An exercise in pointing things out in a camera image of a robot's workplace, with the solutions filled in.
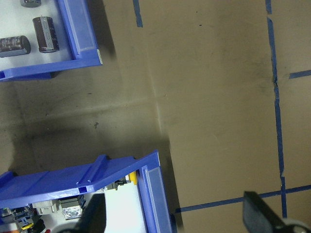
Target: blue plastic bin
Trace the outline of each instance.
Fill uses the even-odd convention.
[[[158,151],[136,160],[107,160],[101,155],[93,164],[45,171],[25,176],[6,172],[0,176],[0,208],[18,208],[31,203],[95,192],[137,171],[138,190],[149,233],[171,233]]]
[[[71,48],[71,60],[0,70],[0,82],[48,79],[51,72],[103,64],[86,0],[56,1]]]

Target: floor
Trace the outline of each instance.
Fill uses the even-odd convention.
[[[311,69],[311,2],[266,2],[139,1],[137,22],[132,1],[88,0],[104,65],[1,83],[0,172],[159,149],[179,233],[246,232],[245,190],[311,225],[311,81],[289,79]]]

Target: white label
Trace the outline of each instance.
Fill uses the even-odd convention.
[[[98,58],[101,62],[101,64],[103,64],[103,60],[102,60],[102,56],[101,56],[101,52],[99,52],[99,50],[97,50],[97,53],[98,53]]]

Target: metal component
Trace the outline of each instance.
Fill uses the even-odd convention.
[[[33,19],[39,52],[48,53],[59,51],[55,27],[51,17]]]
[[[41,6],[41,0],[20,0],[20,4],[24,7],[38,7]]]
[[[13,57],[29,54],[31,46],[24,35],[0,39],[0,57]]]
[[[81,217],[85,202],[83,195],[60,200],[65,219]]]
[[[106,221],[105,196],[95,194],[74,229],[66,229],[59,233],[103,233]]]
[[[307,233],[307,230],[301,226],[294,226],[294,233]]]
[[[29,206],[14,209],[13,215],[15,217],[15,222],[22,230],[31,228],[40,219],[35,210]]]

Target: tape strip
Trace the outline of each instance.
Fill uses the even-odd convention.
[[[266,10],[268,14],[272,14],[271,0],[266,0]]]
[[[274,93],[275,93],[275,111],[276,111],[276,134],[277,134],[277,151],[278,151],[278,166],[280,171],[281,180],[281,201],[282,201],[282,215],[287,217],[287,206],[286,206],[286,186],[284,176],[284,154],[283,154],[283,138],[282,138],[282,123],[281,123],[281,110],[280,110],[280,98],[277,85],[277,69],[276,69],[276,44],[274,38],[273,22],[270,18],[267,18],[268,23],[268,34],[269,43],[271,48],[271,62],[274,82]]]
[[[136,15],[136,24],[139,28],[142,28],[142,19],[140,15],[140,7],[139,7],[139,0],[133,0],[133,5],[134,5],[134,11]]]
[[[311,70],[305,70],[301,72],[291,73],[290,79],[300,78],[311,75]]]
[[[275,191],[275,192],[270,192],[270,193],[259,194],[259,196],[261,198],[268,198],[268,197],[277,196],[280,194],[281,194],[281,191]],[[215,201],[215,202],[210,202],[210,203],[205,203],[205,204],[200,204],[200,205],[192,205],[192,206],[178,208],[178,209],[176,209],[176,213],[205,209],[205,208],[210,208],[210,207],[215,207],[215,206],[220,206],[220,205],[228,205],[228,204],[242,202],[243,200],[244,200],[244,198],[241,197],[241,198],[220,200],[220,201]]]
[[[311,185],[306,185],[306,186],[286,189],[286,193],[296,193],[296,192],[306,191],[310,189],[311,189]]]
[[[261,198],[268,198],[268,197],[281,195],[282,197],[282,194],[284,192],[285,193],[296,193],[296,192],[301,192],[301,191],[306,191],[306,190],[311,190],[311,184],[306,185],[306,186],[289,188],[283,191],[279,190],[279,191],[274,191],[274,192],[269,192],[269,193],[262,193],[262,194],[259,194],[259,196]],[[199,210],[199,209],[210,208],[210,207],[215,207],[215,206],[220,206],[220,205],[228,205],[228,204],[238,203],[242,201],[243,201],[243,198],[233,198],[233,199],[220,200],[220,201],[215,201],[215,202],[210,202],[210,203],[205,203],[205,204],[200,204],[200,205],[192,205],[192,206],[187,206],[187,207],[176,209],[176,213],[181,213],[181,212],[186,212],[186,211],[191,211],[191,210]]]
[[[175,215],[171,215],[171,223],[172,223],[173,233],[177,233],[177,225],[176,225]]]

